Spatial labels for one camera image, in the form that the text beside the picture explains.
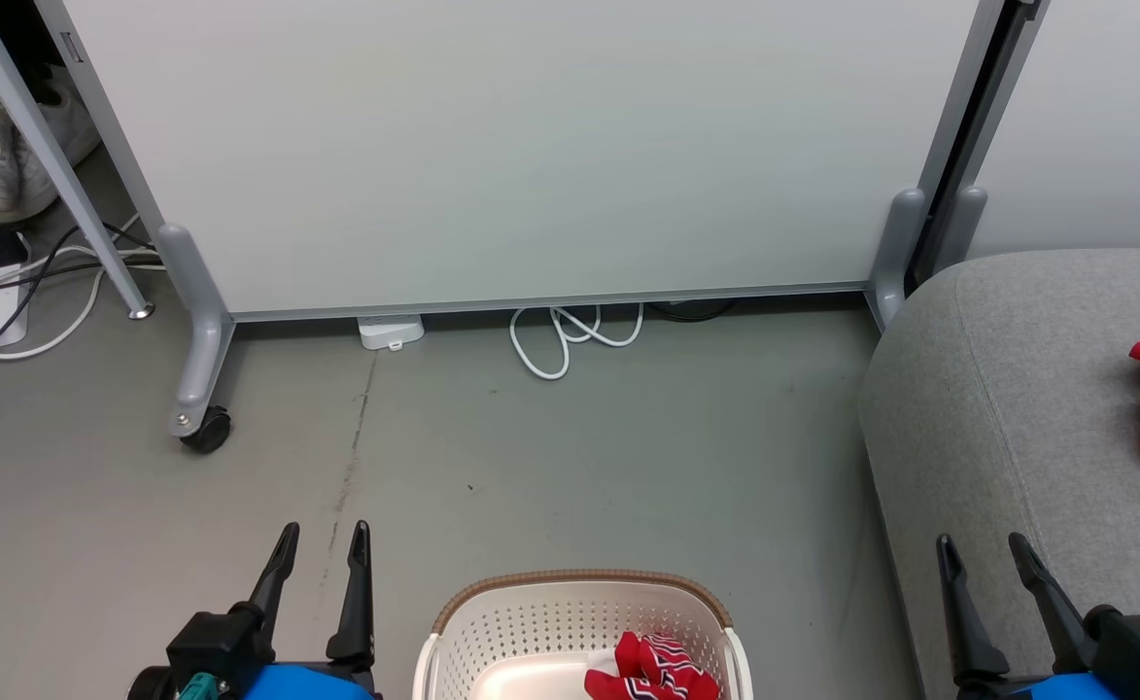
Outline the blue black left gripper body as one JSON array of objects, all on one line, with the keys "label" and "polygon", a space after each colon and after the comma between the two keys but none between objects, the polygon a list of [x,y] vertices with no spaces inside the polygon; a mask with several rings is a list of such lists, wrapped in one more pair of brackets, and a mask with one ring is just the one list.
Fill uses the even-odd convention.
[{"label": "blue black left gripper body", "polygon": [[241,699],[383,699],[369,670],[343,664],[271,664]]}]

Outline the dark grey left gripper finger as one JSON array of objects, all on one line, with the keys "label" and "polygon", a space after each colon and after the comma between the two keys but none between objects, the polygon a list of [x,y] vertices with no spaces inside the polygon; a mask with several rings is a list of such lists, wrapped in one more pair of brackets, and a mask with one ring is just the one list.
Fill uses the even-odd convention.
[{"label": "dark grey left gripper finger", "polygon": [[370,671],[375,661],[373,576],[370,575],[370,528],[358,521],[347,552],[347,593],[337,630],[329,637],[329,664],[351,671]]},{"label": "dark grey left gripper finger", "polygon": [[245,607],[256,614],[278,614],[284,585],[294,570],[301,526],[290,522],[282,528],[270,557],[259,575],[259,579]]}]

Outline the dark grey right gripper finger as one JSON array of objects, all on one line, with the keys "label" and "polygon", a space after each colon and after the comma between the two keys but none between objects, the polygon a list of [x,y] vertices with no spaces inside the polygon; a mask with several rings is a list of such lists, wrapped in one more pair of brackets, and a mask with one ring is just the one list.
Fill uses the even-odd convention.
[{"label": "dark grey right gripper finger", "polygon": [[1004,681],[1010,666],[1004,652],[992,645],[968,589],[968,571],[948,535],[937,539],[937,561],[952,679],[956,686]]},{"label": "dark grey right gripper finger", "polygon": [[1036,550],[1023,534],[1011,532],[1008,546],[1021,586],[1035,601],[1054,664],[1054,675],[1088,673],[1096,656],[1096,641],[1088,636],[1084,617],[1054,580]]}]

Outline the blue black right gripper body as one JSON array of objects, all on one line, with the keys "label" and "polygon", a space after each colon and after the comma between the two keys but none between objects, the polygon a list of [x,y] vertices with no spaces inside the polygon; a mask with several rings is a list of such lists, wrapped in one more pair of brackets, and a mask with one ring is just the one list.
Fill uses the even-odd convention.
[{"label": "blue black right gripper body", "polygon": [[956,699],[1110,699],[1110,690],[1088,673],[1018,681],[968,677],[955,685]]}]

